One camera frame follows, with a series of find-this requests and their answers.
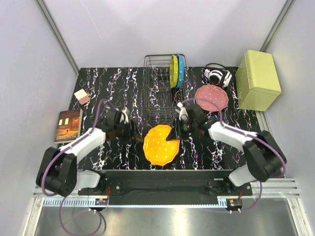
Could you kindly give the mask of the pink dotted plate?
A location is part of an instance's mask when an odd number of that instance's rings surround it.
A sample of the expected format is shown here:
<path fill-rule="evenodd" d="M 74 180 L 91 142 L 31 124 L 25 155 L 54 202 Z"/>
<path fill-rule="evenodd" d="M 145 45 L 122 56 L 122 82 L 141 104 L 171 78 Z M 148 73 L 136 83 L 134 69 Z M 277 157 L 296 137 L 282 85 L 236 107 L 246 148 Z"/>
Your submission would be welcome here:
<path fill-rule="evenodd" d="M 218 112 L 228 106 L 228 95 L 220 87 L 203 85 L 195 93 L 196 103 L 207 112 Z"/>

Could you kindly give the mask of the lime green dotted plate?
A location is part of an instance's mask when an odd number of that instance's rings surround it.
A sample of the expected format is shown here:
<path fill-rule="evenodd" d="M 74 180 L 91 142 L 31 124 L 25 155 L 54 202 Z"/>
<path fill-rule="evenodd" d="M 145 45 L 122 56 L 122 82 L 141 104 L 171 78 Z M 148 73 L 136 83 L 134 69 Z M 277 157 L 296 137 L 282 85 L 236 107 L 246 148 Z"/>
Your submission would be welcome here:
<path fill-rule="evenodd" d="M 176 55 L 171 56 L 169 76 L 171 88 L 177 88 L 179 81 L 179 60 Z"/>

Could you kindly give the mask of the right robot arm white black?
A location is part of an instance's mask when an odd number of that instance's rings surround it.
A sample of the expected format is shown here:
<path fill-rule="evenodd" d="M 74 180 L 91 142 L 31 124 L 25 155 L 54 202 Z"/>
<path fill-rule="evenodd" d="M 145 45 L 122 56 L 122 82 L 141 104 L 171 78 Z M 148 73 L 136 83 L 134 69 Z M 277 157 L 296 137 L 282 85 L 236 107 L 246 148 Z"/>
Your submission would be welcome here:
<path fill-rule="evenodd" d="M 222 118 L 208 118 L 197 104 L 186 107 L 179 102 L 176 112 L 179 116 L 173 120 L 167 141 L 186 139 L 197 133 L 225 143 L 244 154 L 245 165 L 233 170 L 223 180 L 227 194 L 234 195 L 248 182 L 265 182 L 281 170 L 286 170 L 286 158 L 268 131 L 245 131 L 224 123 Z"/>

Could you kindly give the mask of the blue dotted plate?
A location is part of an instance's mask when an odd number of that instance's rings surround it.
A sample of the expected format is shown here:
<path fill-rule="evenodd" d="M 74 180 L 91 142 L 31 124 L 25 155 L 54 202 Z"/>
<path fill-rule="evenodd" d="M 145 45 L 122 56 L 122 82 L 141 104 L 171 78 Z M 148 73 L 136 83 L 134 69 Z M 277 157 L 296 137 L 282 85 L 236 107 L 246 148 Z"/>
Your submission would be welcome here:
<path fill-rule="evenodd" d="M 184 72 L 185 72 L 185 62 L 184 62 L 184 57 L 180 54 L 177 54 L 178 58 L 178 69 L 179 69 L 179 74 L 178 74 L 178 81 L 176 88 L 180 88 L 183 84 L 184 81 Z"/>

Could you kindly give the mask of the orange dotted plate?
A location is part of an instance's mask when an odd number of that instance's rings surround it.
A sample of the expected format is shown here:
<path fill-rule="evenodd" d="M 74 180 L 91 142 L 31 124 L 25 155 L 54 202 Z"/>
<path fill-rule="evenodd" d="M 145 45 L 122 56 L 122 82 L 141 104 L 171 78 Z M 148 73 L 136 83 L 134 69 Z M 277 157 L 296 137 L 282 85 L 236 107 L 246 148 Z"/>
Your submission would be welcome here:
<path fill-rule="evenodd" d="M 180 140 L 167 141 L 171 126 L 159 124 L 151 128 L 144 138 L 145 158 L 153 165 L 165 166 L 172 162 L 179 152 Z"/>

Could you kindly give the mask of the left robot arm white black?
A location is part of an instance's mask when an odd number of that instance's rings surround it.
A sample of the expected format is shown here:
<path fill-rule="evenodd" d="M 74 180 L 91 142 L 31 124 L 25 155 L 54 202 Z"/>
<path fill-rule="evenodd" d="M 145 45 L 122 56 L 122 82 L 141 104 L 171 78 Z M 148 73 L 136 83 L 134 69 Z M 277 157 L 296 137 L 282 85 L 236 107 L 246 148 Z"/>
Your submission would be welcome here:
<path fill-rule="evenodd" d="M 111 140 L 144 141 L 128 109 L 111 109 L 71 143 L 60 148 L 47 148 L 36 185 L 48 197 L 67 197 L 75 190 L 86 188 L 97 195 L 102 194 L 106 190 L 102 174 L 94 170 L 79 170 L 77 164 L 94 149 Z"/>

